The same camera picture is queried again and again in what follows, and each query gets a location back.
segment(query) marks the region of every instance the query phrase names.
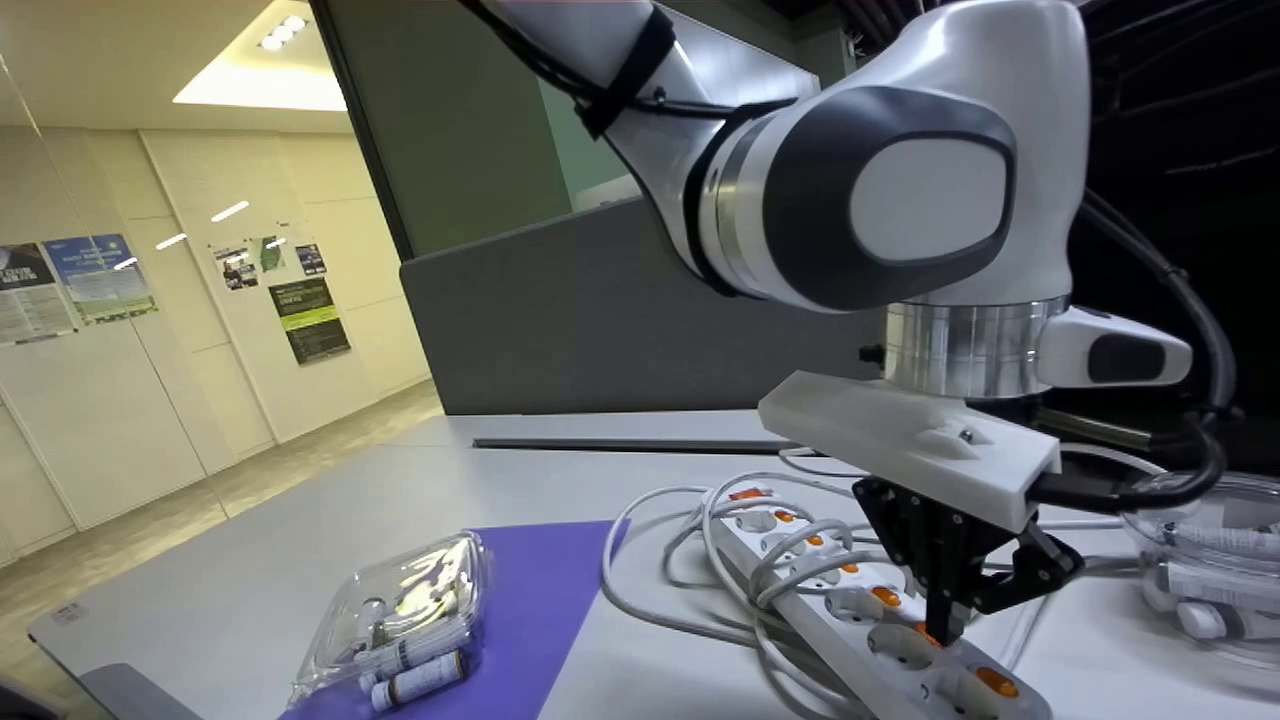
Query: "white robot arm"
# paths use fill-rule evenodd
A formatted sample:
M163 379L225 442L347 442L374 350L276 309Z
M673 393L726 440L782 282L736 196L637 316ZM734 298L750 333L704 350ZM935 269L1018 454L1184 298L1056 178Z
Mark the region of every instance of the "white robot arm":
M886 383L795 376L759 410L878 475L857 494L935 591L932 634L961 634L952 601L996 612L1079 567L1034 509L1062 442L966 398L1181 383L1193 348L1067 309L1087 158L1087 45L1067 0L945 2L831 89L746 65L726 35L700 53L714 28L649 0L463 2L577 94L704 282L887 309ZM1018 572L990 580L980 558L1011 536Z

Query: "white table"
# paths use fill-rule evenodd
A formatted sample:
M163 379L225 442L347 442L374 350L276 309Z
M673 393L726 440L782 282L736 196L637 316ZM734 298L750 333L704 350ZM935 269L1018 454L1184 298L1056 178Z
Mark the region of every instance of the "white table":
M595 420L432 420L322 480L121 577L33 634L121 716L276 716L335 582L374 558L476 524L616 516L668 485L714 485L776 460L476 453L505 437L769 437L746 410ZM1236 662L1151 624L1121 580L1062 591L1029 644L1056 716L1276 716L1234 689ZM756 655L643 629L595 601L544 716L789 716Z

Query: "floor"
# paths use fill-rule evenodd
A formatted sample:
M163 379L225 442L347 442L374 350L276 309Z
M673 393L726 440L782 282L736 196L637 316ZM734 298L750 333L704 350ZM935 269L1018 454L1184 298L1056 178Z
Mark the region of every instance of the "floor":
M343 454L389 442L428 415L441 415L435 393L414 387L257 460L218 472L205 485L163 494L134 516L68 536L11 567L0 567L0 678L40 694L68 720L110 716L30 638L30 624L66 606L92 582L124 577L127 567L149 562L154 555L180 548L194 536L322 475Z

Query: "purple mat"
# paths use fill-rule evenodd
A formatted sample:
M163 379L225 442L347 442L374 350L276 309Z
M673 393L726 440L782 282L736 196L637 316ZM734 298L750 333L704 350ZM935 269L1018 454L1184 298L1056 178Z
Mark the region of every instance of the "purple mat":
M480 529L492 558L480 669L389 720L532 720L595 601L603 530L610 524ZM287 720L369 716L358 682L324 689L287 710Z

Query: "transparent package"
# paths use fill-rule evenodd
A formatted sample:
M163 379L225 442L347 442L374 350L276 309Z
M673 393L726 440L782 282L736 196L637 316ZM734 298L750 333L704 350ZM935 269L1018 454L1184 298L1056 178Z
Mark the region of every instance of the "transparent package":
M476 530L347 577L318 629L285 716L384 716L461 682L476 662L486 577L487 550Z
M1280 650L1280 480L1226 475L1174 511L1130 516L1146 601L1202 644Z

